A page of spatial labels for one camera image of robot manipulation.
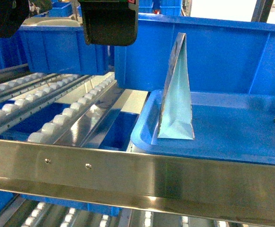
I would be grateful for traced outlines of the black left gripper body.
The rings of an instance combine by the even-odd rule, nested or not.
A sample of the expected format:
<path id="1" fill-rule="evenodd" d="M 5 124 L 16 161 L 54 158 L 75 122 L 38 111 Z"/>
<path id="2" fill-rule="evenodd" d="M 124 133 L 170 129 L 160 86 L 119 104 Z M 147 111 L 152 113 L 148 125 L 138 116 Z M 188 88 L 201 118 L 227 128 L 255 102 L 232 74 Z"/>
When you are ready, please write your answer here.
<path id="1" fill-rule="evenodd" d="M 129 46 L 137 39 L 138 0 L 80 0 L 87 45 Z"/>

